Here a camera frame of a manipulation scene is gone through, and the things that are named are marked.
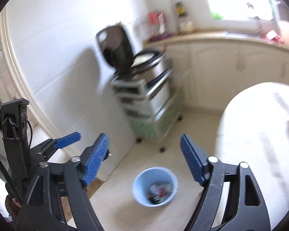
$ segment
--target white wall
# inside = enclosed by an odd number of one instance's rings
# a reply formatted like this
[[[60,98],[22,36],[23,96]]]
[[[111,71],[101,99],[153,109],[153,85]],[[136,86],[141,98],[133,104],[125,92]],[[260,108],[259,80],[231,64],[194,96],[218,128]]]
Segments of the white wall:
[[[211,16],[209,5],[207,0],[147,0],[150,9],[159,9],[166,13],[169,19],[169,30],[176,31],[176,12],[175,3],[178,1],[183,2],[188,14],[194,22],[194,26],[197,30],[231,30],[237,33],[256,33],[257,23],[250,19],[248,21],[228,21],[228,20],[214,20]],[[270,22],[264,21],[264,32],[269,32],[275,29],[275,26]]]
[[[114,72],[96,47],[96,33],[148,13],[145,0],[10,0],[12,43],[36,99],[58,127],[78,131],[81,151],[99,133],[110,137],[110,174],[132,148],[135,136],[107,83]],[[133,39],[135,51],[141,42]]]

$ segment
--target tiled wall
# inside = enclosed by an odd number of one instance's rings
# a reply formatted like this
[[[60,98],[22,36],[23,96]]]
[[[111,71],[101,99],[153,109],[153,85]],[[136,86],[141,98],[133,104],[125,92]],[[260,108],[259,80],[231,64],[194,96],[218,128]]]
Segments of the tiled wall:
[[[36,99],[60,132],[82,134],[81,149],[107,133],[113,156],[103,167],[111,173],[135,136],[108,87],[114,70],[95,35],[146,15],[145,0],[10,0],[7,10],[15,53]],[[130,33],[137,51],[141,42]]]

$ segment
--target wooden countertop edge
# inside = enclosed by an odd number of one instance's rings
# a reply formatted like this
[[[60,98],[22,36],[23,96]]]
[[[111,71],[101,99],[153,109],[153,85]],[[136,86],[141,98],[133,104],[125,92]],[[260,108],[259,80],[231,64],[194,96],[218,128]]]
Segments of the wooden countertop edge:
[[[233,34],[227,34],[225,31],[220,32],[207,32],[207,33],[194,33],[189,35],[178,35],[173,36],[161,41],[155,41],[155,42],[143,42],[143,47],[150,48],[150,47],[156,47],[164,44],[174,44],[174,43],[188,43],[188,42],[194,42],[194,41],[214,41],[214,40],[221,40],[221,41],[239,41],[239,42],[245,42],[245,43],[251,43],[251,44],[260,44],[262,46],[268,46],[273,47],[281,50],[285,50],[289,52],[289,46],[285,44],[278,44],[273,41],[265,41],[263,39],[253,37],[253,36],[247,36],[247,37],[236,37]]]

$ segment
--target black caster wheel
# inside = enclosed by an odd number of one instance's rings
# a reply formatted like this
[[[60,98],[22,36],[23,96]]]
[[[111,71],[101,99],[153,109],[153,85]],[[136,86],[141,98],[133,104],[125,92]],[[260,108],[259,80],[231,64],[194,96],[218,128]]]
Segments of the black caster wheel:
[[[178,117],[178,121],[180,122],[180,121],[182,121],[182,120],[183,120],[183,116],[180,115],[180,116]]]
[[[166,151],[166,147],[165,146],[162,146],[161,148],[160,148],[160,153],[164,153]]]
[[[137,139],[136,139],[136,143],[137,143],[137,144],[139,144],[139,143],[141,143],[141,142],[142,142],[142,138],[137,138]]]

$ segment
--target trash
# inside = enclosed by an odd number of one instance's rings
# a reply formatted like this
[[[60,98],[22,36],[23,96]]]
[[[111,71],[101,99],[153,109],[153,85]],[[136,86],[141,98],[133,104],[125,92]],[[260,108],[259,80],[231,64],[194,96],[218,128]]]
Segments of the trash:
[[[155,183],[149,187],[148,200],[154,204],[161,204],[168,199],[173,190],[171,183]]]

